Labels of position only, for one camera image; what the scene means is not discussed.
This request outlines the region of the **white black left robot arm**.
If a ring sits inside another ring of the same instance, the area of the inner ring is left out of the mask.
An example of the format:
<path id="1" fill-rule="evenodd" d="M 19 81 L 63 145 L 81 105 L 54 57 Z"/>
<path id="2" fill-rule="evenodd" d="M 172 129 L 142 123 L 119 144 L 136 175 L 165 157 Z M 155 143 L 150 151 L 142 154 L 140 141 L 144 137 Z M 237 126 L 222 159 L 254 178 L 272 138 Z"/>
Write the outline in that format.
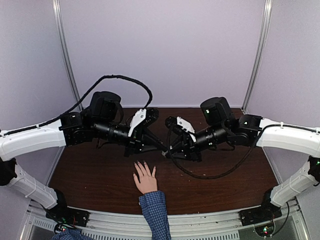
<path id="1" fill-rule="evenodd" d="M 41 123 L 24 129 L 0 133 L 0 184 L 11 187 L 26 198 L 41 204 L 61 222 L 72 218 L 64 194 L 37 181 L 16 162 L 16 157 L 35 151 L 71 147 L 104 140 L 106 144 L 125 147 L 124 156 L 165 151 L 161 140 L 148 127 L 159 117 L 155 108 L 139 109 L 129 125 L 115 121 L 124 115 L 121 97 L 113 92 L 95 92 L 87 108 L 80 112 L 67 112 L 51 123 Z"/>

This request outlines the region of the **mannequin hand with painted nails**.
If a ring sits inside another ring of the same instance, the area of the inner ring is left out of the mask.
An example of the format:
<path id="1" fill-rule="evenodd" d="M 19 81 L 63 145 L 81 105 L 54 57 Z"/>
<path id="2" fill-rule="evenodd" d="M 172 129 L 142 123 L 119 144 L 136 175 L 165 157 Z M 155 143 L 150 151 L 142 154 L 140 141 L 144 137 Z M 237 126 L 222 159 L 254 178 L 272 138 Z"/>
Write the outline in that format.
<path id="1" fill-rule="evenodd" d="M 143 194 L 148 194 L 158 191 L 158 183 L 156 179 L 156 166 L 150 170 L 148 164 L 137 162 L 134 164 L 137 173 L 133 174 L 134 183 L 137 189 Z"/>

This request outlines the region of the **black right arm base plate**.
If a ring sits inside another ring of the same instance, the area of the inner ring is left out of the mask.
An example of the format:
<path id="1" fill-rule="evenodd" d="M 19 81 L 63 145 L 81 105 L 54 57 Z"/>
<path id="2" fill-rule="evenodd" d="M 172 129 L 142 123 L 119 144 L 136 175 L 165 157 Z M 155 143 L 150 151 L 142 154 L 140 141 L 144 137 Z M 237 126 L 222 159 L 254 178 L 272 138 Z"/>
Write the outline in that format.
<path id="1" fill-rule="evenodd" d="M 275 209 L 263 208 L 261 206 L 241 210 L 239 212 L 239 217 L 242 226 L 255 225 L 263 222 L 270 222 L 275 218 L 282 216 L 282 211 L 280 208 Z"/>

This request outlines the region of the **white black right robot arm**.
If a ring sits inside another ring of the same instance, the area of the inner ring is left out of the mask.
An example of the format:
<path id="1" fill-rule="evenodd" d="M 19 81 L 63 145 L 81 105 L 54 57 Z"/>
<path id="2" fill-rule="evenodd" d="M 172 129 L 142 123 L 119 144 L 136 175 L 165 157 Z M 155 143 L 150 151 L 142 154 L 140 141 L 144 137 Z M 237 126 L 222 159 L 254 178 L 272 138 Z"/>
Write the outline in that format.
<path id="1" fill-rule="evenodd" d="M 163 156 L 200 162 L 201 152 L 221 143 L 250 148 L 278 148 L 307 154 L 307 162 L 289 179 L 265 194 L 256 210 L 259 220 L 268 220 L 282 207 L 320 181 L 320 129 L 272 121 L 259 115 L 245 114 L 236 118 L 225 97 L 212 97 L 200 109 L 208 127 L 195 132 L 191 123 L 181 117 L 168 117 L 165 125 L 178 137 L 167 143 Z"/>

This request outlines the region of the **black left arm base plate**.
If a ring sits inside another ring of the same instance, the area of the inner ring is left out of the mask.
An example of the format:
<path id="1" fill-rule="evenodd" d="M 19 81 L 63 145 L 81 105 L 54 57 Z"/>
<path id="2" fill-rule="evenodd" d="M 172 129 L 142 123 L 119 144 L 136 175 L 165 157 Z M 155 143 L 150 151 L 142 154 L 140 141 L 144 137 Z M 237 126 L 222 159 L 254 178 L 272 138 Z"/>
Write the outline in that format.
<path id="1" fill-rule="evenodd" d="M 45 209 L 45 212 L 48 219 L 71 228 L 86 227 L 90 216 L 88 211 L 69 207 L 60 213 L 54 213 L 51 209 Z"/>

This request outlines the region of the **clear nail polish bottle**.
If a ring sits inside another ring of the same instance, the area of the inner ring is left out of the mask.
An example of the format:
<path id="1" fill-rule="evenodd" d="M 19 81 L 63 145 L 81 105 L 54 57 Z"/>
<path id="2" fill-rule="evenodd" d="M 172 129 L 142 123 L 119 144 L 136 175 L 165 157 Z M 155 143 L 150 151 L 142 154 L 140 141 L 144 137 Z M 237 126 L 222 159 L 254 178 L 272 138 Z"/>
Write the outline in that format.
<path id="1" fill-rule="evenodd" d="M 162 153 L 161 153 L 165 158 L 170 158 L 170 153 L 169 153 L 169 151 L 167 150 L 167 151 L 162 151 Z"/>

